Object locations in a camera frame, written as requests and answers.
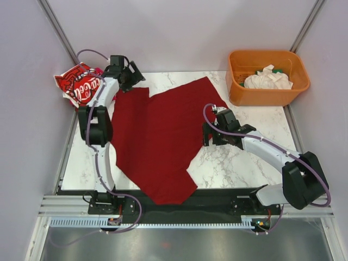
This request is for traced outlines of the dark red t shirt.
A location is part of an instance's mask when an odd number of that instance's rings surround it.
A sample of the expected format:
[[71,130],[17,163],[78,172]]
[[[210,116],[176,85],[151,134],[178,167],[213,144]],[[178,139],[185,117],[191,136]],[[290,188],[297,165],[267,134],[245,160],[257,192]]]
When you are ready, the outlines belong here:
[[182,204],[197,189],[187,169],[203,145],[206,104],[225,106],[207,77],[150,95],[119,91],[111,120],[116,166],[156,204]]

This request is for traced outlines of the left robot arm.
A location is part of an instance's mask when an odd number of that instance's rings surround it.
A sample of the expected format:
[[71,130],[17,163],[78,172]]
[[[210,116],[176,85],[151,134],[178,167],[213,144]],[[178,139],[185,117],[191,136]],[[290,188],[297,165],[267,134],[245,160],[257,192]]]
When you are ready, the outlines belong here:
[[78,108],[78,121],[81,138],[90,148],[94,158],[93,166],[96,176],[95,191],[113,194],[115,182],[110,166],[110,142],[113,138],[113,127],[108,113],[113,98],[118,91],[129,92],[133,86],[145,77],[139,71],[135,62],[123,55],[111,55],[109,65],[102,75],[79,67],[88,76],[100,80],[100,87],[85,106]]

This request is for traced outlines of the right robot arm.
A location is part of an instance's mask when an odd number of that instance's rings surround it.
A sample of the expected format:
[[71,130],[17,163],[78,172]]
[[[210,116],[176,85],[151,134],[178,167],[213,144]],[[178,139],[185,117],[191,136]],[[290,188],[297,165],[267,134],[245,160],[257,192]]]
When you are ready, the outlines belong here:
[[248,205],[253,213],[261,214],[274,204],[289,204],[298,210],[331,204],[329,185],[314,153],[279,145],[253,126],[241,125],[232,110],[224,107],[208,103],[203,107],[203,117],[204,146],[230,144],[258,156],[281,174],[280,184],[263,185],[252,192]]

